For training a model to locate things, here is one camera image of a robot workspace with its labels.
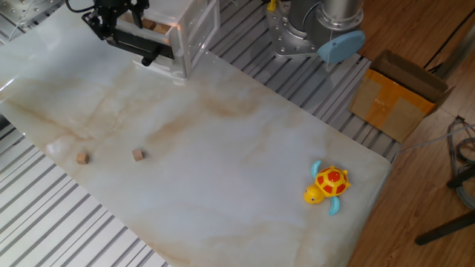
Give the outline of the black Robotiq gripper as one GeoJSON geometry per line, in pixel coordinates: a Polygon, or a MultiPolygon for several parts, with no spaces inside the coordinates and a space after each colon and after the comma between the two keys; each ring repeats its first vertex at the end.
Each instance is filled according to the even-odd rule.
{"type": "Polygon", "coordinates": [[[134,24],[143,28],[142,17],[150,6],[149,0],[94,0],[94,9],[81,16],[81,19],[97,35],[100,40],[110,37],[117,23],[117,10],[130,10],[134,24]]]}

